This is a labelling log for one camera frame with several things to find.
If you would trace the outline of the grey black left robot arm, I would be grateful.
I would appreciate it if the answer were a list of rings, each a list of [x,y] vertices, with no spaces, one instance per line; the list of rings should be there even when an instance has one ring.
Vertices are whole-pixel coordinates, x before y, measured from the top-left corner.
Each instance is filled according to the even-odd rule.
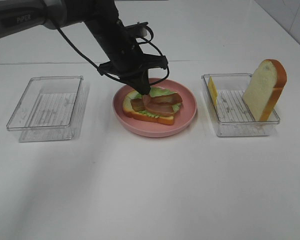
[[[0,0],[0,39],[43,25],[57,30],[64,40],[87,62],[85,56],[62,31],[63,27],[83,22],[109,61],[94,65],[102,76],[126,84],[141,95],[149,94],[149,70],[168,71],[168,60],[162,52],[143,53],[142,44],[153,31],[147,22],[124,26],[113,0]]]

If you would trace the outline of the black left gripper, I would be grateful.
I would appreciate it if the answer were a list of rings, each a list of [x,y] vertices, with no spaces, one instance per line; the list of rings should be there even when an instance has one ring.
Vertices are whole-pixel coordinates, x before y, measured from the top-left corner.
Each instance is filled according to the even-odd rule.
[[[166,56],[152,43],[154,33],[148,22],[124,26],[120,19],[110,22],[97,18],[84,23],[109,58],[99,65],[100,74],[115,75],[119,82],[133,87],[141,95],[148,95],[151,90],[149,69],[168,70]],[[142,44],[152,45],[158,55],[143,53]]]

